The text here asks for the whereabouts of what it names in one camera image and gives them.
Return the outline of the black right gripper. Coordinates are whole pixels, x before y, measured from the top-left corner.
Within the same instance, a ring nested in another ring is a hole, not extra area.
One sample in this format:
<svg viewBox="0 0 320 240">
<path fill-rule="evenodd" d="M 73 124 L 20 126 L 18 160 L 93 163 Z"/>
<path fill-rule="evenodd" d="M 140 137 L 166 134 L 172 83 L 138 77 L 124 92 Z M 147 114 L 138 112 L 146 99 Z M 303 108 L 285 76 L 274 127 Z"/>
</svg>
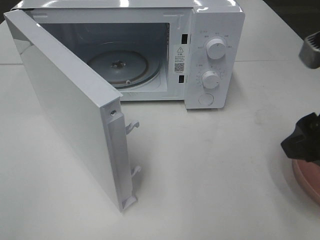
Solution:
<svg viewBox="0 0 320 240">
<path fill-rule="evenodd" d="M 295 124 L 291 135 L 281 142 L 281 147 L 290 159 L 320 164 L 320 115 L 312 112 Z"/>
</svg>

